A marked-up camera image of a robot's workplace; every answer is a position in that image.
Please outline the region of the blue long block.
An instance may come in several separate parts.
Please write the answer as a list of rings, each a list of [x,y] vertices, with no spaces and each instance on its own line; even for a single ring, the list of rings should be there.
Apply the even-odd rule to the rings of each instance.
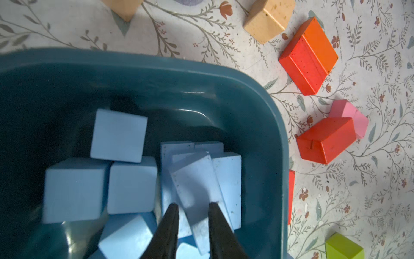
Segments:
[[[232,223],[226,208],[211,156],[197,152],[168,167],[182,208],[190,225],[196,246],[203,256],[210,252],[209,204],[215,202],[221,209],[226,223]]]

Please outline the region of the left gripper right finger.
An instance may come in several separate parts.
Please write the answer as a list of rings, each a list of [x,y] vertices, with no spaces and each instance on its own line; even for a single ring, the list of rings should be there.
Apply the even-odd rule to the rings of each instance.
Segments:
[[[215,202],[209,203],[208,220],[211,259],[249,258]]]

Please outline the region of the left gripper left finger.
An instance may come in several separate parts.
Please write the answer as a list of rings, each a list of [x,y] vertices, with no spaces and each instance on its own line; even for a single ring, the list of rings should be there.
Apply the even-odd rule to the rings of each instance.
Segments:
[[[140,259],[175,259],[179,232],[179,206],[170,204]]]

